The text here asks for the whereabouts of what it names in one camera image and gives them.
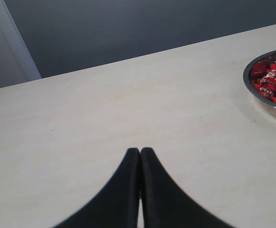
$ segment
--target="metal tray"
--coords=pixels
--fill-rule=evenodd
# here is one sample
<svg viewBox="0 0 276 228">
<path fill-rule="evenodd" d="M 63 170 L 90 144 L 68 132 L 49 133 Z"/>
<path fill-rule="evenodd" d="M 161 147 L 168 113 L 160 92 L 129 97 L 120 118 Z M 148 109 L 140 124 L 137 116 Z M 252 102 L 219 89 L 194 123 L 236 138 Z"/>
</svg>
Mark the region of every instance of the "metal tray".
<svg viewBox="0 0 276 228">
<path fill-rule="evenodd" d="M 261 105 L 264 107 L 265 110 L 267 110 L 269 113 L 271 113 L 273 116 L 276 117 L 276 104 L 268 99 L 266 99 L 264 96 L 262 96 L 261 94 L 258 93 L 258 91 L 253 87 L 253 85 L 251 84 L 251 68 L 252 66 L 257 63 L 258 61 L 268 58 L 268 57 L 273 57 L 276 56 L 276 50 L 275 51 L 271 51 L 268 52 L 264 55 L 261 55 L 257 58 L 255 58 L 252 62 L 250 62 L 247 67 L 245 68 L 244 72 L 243 72 L 243 81 L 246 85 L 246 87 L 248 88 L 248 90 L 257 98 L 259 99 Z"/>
</svg>

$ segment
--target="bowl rim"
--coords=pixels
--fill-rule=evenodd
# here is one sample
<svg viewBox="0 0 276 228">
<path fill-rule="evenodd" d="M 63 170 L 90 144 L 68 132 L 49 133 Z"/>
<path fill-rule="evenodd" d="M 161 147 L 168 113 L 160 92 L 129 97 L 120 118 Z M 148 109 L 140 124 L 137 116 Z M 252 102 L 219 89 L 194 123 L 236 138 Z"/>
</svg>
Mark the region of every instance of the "bowl rim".
<svg viewBox="0 0 276 228">
<path fill-rule="evenodd" d="M 249 73 L 251 71 L 251 68 L 252 66 L 257 63 L 258 61 L 262 60 L 263 58 L 266 58 L 266 57 L 269 57 L 273 54 L 276 54 L 276 50 L 275 51 L 270 51 L 268 53 L 265 53 L 255 59 L 253 59 L 247 66 L 246 68 L 244 69 L 243 71 L 243 82 L 244 84 L 246 85 L 247 89 L 255 96 L 257 97 L 259 100 L 261 100 L 262 102 L 270 105 L 270 106 L 273 106 L 276 108 L 276 104 L 273 102 L 273 101 L 270 101 L 268 99 L 266 99 L 264 96 L 262 96 L 260 93 L 257 92 L 257 90 L 253 87 L 253 85 L 251 84 L 250 82 L 250 79 L 249 79 Z"/>
</svg>

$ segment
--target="table surface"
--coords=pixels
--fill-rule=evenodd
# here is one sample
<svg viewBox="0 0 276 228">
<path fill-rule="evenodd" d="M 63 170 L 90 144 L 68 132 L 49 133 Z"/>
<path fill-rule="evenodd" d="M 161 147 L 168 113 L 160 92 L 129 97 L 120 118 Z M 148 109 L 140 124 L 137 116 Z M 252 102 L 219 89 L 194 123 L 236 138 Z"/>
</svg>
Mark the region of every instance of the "table surface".
<svg viewBox="0 0 276 228">
<path fill-rule="evenodd" d="M 275 49 L 276 25 L 0 89 L 0 228 L 55 225 L 145 146 L 219 218 L 276 228 L 276 118 L 242 80 Z"/>
</svg>

